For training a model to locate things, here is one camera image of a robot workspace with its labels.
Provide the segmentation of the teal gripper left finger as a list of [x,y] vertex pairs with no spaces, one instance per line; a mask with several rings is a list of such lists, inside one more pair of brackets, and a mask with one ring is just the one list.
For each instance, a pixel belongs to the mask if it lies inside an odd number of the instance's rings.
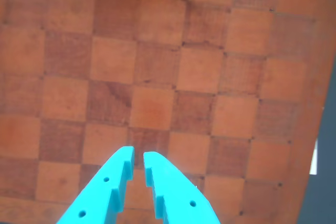
[[57,221],[58,223],[116,223],[123,212],[127,182],[133,179],[134,148],[118,149]]

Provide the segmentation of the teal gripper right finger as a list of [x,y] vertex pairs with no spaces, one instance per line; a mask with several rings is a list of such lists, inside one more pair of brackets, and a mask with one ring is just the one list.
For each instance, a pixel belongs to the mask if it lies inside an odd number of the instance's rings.
[[145,152],[143,161],[156,219],[171,224],[219,223],[207,198],[167,158],[157,152]]

